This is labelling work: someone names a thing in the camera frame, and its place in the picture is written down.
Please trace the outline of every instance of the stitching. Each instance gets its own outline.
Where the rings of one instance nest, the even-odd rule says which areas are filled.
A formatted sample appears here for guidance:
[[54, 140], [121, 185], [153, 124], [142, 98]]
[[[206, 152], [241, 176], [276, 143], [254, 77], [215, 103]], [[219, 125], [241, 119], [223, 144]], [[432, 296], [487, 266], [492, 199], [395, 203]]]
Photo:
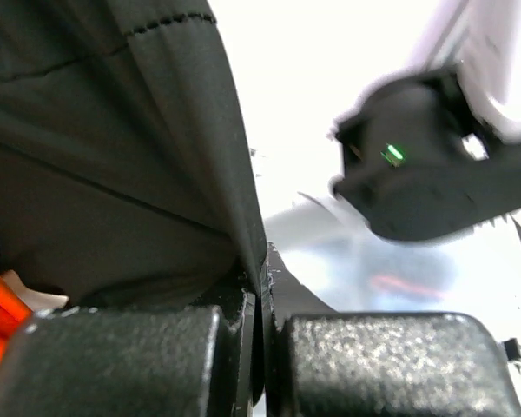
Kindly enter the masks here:
[[89, 178], [80, 176], [80, 175], [70, 172], [64, 168], [57, 167], [53, 163], [46, 162], [46, 161], [38, 158], [37, 156], [25, 154], [22, 150], [16, 149], [10, 145], [0, 142], [0, 150], [2, 150], [3, 152], [7, 152], [10, 155], [17, 156], [17, 157], [25, 160], [26, 162], [27, 161], [32, 162], [33, 166], [37, 166], [40, 169], [46, 169], [47, 171], [49, 171], [52, 174], [61, 176], [62, 179], [70, 180], [72, 182], [77, 182], [79, 185], [83, 185], [85, 187], [93, 189], [94, 191], [104, 193], [105, 195], [108, 195], [117, 200], [126, 202], [127, 204], [131, 204], [139, 209], [146, 210], [150, 213], [154, 213], [155, 215], [161, 216], [165, 219], [176, 220], [177, 222], [183, 223], [186, 226], [194, 228], [195, 230], [202, 230], [211, 235], [228, 238], [228, 234], [218, 230], [217, 228], [208, 226], [206, 224], [197, 222], [192, 219], [188, 219], [187, 217], [185, 217], [183, 215], [178, 215], [177, 213], [172, 213], [171, 211], [168, 211], [164, 208], [157, 207], [153, 204], [149, 204], [147, 202], [139, 200], [138, 198], [132, 197], [131, 195], [126, 195], [123, 192], [118, 192], [114, 189], [110, 189], [109, 187], [107, 187], [105, 185], [101, 185], [101, 183], [99, 183], [99, 182], [95, 182]]
[[200, 22], [206, 22], [210, 24], [216, 24], [216, 18], [212, 15], [208, 15], [206, 13], [180, 13], [173, 16], [163, 17], [162, 19], [154, 22], [149, 22], [143, 26], [137, 26], [132, 30], [128, 30], [123, 35], [125, 37], [132, 37], [137, 35], [142, 35], [143, 33], [147, 33], [149, 30], [158, 29], [161, 26], [169, 26], [171, 24], [176, 23], [187, 23], [192, 20], [198, 20]]
[[[195, 12], [180, 13], [180, 14], [176, 14], [173, 16], [163, 17], [158, 21], [150, 22], [143, 26], [137, 26], [137, 27], [133, 28], [132, 30], [128, 30], [127, 32], [124, 32], [123, 36], [126, 39], [128, 39], [128, 38], [146, 33], [150, 30], [158, 29], [161, 26], [169, 26], [171, 24], [178, 24], [178, 23], [188, 23], [193, 20], [210, 23], [210, 24], [216, 24], [216, 18], [214, 16], [206, 14], [206, 13], [195, 13]], [[51, 65], [45, 69], [38, 69], [36, 71], [14, 74], [13, 76], [0, 76], [0, 83], [9, 83], [9, 82], [17, 81], [17, 80], [21, 80], [21, 79], [39, 78], [42, 76], [47, 76], [51, 72], [61, 70], [63, 68], [69, 67], [70, 65], [88, 61], [90, 59], [94, 59], [97, 57], [114, 56], [117, 53], [122, 52], [123, 50], [128, 48], [128, 46], [129, 46], [129, 44], [126, 41], [124, 44], [117, 46], [114, 49], [112, 49], [111, 51], [106, 52], [106, 53], [102, 53], [102, 54], [88, 53], [83, 56], [76, 56], [75, 58], [69, 59], [68, 61], [65, 61], [63, 63], [57, 63], [55, 65]]]

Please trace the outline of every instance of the green led light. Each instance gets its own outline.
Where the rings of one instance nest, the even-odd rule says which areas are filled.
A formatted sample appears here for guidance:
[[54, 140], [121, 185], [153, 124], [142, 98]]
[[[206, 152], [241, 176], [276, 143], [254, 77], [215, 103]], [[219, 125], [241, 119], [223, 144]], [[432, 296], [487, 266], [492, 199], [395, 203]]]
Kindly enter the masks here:
[[403, 161], [403, 155], [401, 155], [401, 152], [399, 152], [394, 146], [388, 145], [388, 152], [390, 152], [397, 160]]

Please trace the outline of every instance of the black bracket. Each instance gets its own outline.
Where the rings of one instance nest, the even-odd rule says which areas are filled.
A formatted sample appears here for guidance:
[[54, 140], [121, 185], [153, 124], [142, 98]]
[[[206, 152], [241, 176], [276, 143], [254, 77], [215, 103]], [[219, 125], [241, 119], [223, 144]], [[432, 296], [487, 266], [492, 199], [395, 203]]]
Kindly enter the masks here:
[[[464, 150], [471, 134], [488, 159]], [[376, 89], [336, 138], [345, 172], [334, 192], [382, 237], [429, 240], [521, 208], [521, 143], [504, 145], [472, 116], [456, 67]]]

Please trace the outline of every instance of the white surface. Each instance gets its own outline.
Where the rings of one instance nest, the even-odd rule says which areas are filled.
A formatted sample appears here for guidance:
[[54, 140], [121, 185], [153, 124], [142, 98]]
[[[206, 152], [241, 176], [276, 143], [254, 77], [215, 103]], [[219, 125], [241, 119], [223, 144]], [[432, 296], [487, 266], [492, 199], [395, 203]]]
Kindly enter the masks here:
[[249, 145], [269, 159], [263, 215], [301, 189], [325, 194], [340, 172], [333, 120], [384, 74], [413, 63], [421, 34], [457, 0], [210, 0], [241, 101]]
[[33, 311], [62, 308], [68, 302], [68, 297], [64, 295], [44, 294], [28, 289], [14, 271], [6, 272], [2, 277], [6, 285]]
[[477, 118], [521, 141], [521, 0], [476, 0], [460, 80]]

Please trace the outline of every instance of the blurred object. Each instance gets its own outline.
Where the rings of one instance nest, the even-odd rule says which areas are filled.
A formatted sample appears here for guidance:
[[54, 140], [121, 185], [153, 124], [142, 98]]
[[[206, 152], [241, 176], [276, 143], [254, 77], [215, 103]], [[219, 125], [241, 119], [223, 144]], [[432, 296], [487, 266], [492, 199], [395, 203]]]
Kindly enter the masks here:
[[16, 293], [17, 297], [33, 311], [62, 308], [68, 303], [68, 297], [65, 295], [45, 294], [28, 289], [23, 285], [15, 271], [6, 272], [2, 275], [2, 278], [8, 287]]
[[328, 193], [328, 180], [341, 171], [337, 144], [324, 140], [330, 123], [374, 77], [412, 65], [413, 45], [431, 18], [450, 18], [452, 2], [210, 2], [247, 141], [274, 167], [257, 181], [263, 217], [289, 209], [298, 189]]
[[372, 234], [347, 202], [327, 197], [267, 219], [266, 230], [290, 272], [337, 311], [456, 311], [506, 340], [521, 323], [521, 243], [513, 223], [401, 244]]

